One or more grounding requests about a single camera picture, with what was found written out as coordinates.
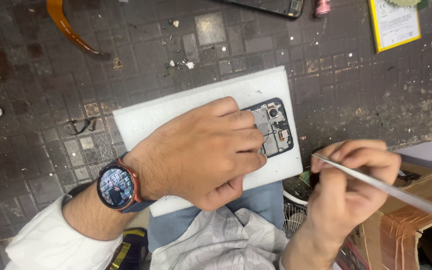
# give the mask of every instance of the smartwatch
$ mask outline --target smartwatch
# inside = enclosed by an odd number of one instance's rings
[[[104,205],[118,212],[140,212],[155,201],[141,198],[138,173],[123,163],[126,154],[128,152],[101,169],[97,179],[97,194]]]

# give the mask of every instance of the black tiled surface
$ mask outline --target black tiled surface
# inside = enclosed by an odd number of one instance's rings
[[[288,20],[215,0],[65,1],[73,29],[111,54],[99,60],[59,32],[45,0],[0,0],[0,239],[125,152],[113,110],[279,65],[305,166],[338,140],[431,140],[432,2],[421,40],[379,54],[367,1],[330,4],[324,20],[308,1]],[[184,58],[195,68],[165,69]],[[69,134],[66,122],[89,117],[94,132]]]

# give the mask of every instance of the brown cardboard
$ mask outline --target brown cardboard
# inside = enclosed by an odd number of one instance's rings
[[[432,169],[409,163],[401,169],[420,175],[404,190],[432,201]],[[396,182],[403,186],[405,181]],[[418,240],[431,226],[432,215],[390,196],[349,239],[371,270],[419,270]]]

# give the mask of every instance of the metal pry tool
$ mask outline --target metal pry tool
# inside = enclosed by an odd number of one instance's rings
[[[379,189],[381,189],[382,191],[386,192],[387,194],[402,200],[403,202],[412,205],[424,212],[427,212],[429,214],[432,214],[432,202],[428,201],[428,200],[424,200],[423,198],[420,198],[414,194],[408,193],[404,190],[401,190],[397,187],[394,187],[390,184],[387,184],[384,181],[381,181],[379,179],[376,179],[373,176],[367,175],[366,173],[358,170],[358,169],[350,169],[347,168],[335,161],[330,160],[328,157],[326,156],[322,156],[318,153],[314,153],[312,154],[312,156],[319,158],[320,160],[322,160],[325,163],[328,163],[330,165],[332,165],[334,168],[336,169],[340,169],[342,172],[344,172],[347,175],[353,176],[373,187],[377,187]]]

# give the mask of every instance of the white foam pad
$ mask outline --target white foam pad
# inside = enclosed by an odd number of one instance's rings
[[[240,109],[273,99],[283,101],[294,147],[273,156],[261,169],[244,177],[243,189],[251,189],[299,175],[303,172],[296,124],[293,116],[288,78],[284,66],[233,78],[167,95],[158,99],[113,111],[124,145],[131,150],[160,125],[195,107],[231,96]],[[180,197],[166,196],[150,206],[153,216],[160,216],[192,206]]]

